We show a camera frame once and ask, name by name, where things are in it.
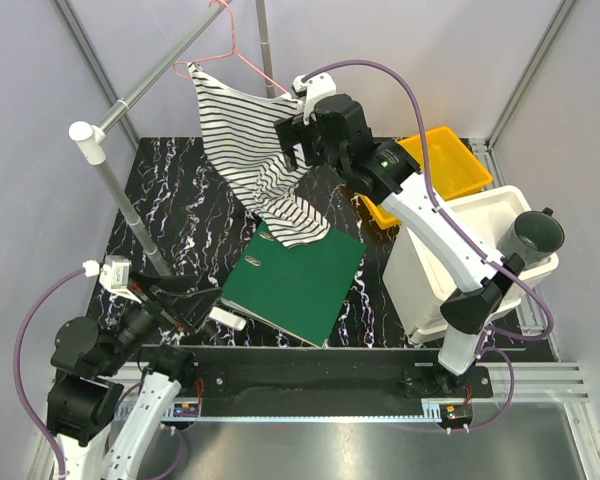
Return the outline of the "pink wire hanger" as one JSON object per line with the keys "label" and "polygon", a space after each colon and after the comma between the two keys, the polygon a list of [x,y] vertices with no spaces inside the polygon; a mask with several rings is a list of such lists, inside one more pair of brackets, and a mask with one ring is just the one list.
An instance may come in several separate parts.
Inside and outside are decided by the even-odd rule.
{"label": "pink wire hanger", "polygon": [[239,73],[241,76],[235,75],[235,80],[243,80],[245,77],[246,69],[255,72],[259,77],[261,77],[264,81],[265,88],[265,98],[266,99],[275,99],[282,98],[284,100],[292,100],[296,101],[296,98],[289,93],[286,88],[279,83],[277,83],[273,79],[273,70],[272,70],[272,60],[271,60],[271,52],[268,43],[268,27],[266,21],[266,11],[264,7],[263,1],[256,2],[256,10],[258,16],[258,25],[260,31],[260,42],[261,42],[261,53],[262,53],[262,65],[258,66],[247,59],[239,49],[236,37],[236,26],[235,26],[235,15],[234,11],[230,5],[229,1],[209,1],[208,7],[219,7],[222,11],[226,11],[229,16],[229,26],[230,26],[230,42],[231,48],[227,53],[199,58],[192,62],[185,61],[175,61],[172,63],[172,69],[174,73],[180,77],[184,78],[185,75],[180,71],[181,66],[186,66],[188,75],[191,76],[193,73],[205,73],[203,66],[205,63],[213,62],[213,61],[222,61],[225,62],[228,58],[236,57],[239,59],[245,67],[242,68]]}

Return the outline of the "striped black white tank top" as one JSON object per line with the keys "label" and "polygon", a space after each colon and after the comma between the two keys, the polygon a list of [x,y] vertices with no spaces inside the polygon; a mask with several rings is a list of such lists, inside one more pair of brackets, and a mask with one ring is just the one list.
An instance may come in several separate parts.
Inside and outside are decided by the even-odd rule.
{"label": "striped black white tank top", "polygon": [[235,90],[188,65],[195,86],[203,148],[246,210],[258,216],[286,248],[317,242],[331,228],[328,220],[296,194],[308,172],[295,149],[298,168],[289,171],[275,123],[303,111],[303,103],[283,94],[264,98]]}

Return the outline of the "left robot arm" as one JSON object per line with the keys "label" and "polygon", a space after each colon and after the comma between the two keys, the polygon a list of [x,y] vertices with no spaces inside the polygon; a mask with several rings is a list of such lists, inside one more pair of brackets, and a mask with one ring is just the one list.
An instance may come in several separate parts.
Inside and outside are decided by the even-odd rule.
{"label": "left robot arm", "polygon": [[144,455],[176,396],[204,390],[193,353],[162,344],[144,368],[135,405],[116,439],[109,434],[124,387],[113,378],[161,329],[193,334],[208,317],[221,289],[197,290],[188,276],[151,277],[102,269],[99,282],[127,300],[116,323],[103,327],[76,317],[57,332],[51,364],[46,426],[58,441],[60,479],[135,479]]}

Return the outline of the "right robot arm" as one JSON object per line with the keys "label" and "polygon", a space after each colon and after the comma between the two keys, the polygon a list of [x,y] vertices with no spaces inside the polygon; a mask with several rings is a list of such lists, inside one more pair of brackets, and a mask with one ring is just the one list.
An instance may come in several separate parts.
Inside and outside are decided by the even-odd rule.
{"label": "right robot arm", "polygon": [[350,96],[328,96],[309,115],[278,120],[274,128],[289,169],[297,168],[298,151],[310,167],[331,167],[413,231],[447,269],[456,289],[441,305],[447,330],[433,375],[440,393],[460,394],[470,383],[489,317],[518,280],[523,259],[484,243],[428,186],[404,148],[374,139],[362,106]]}

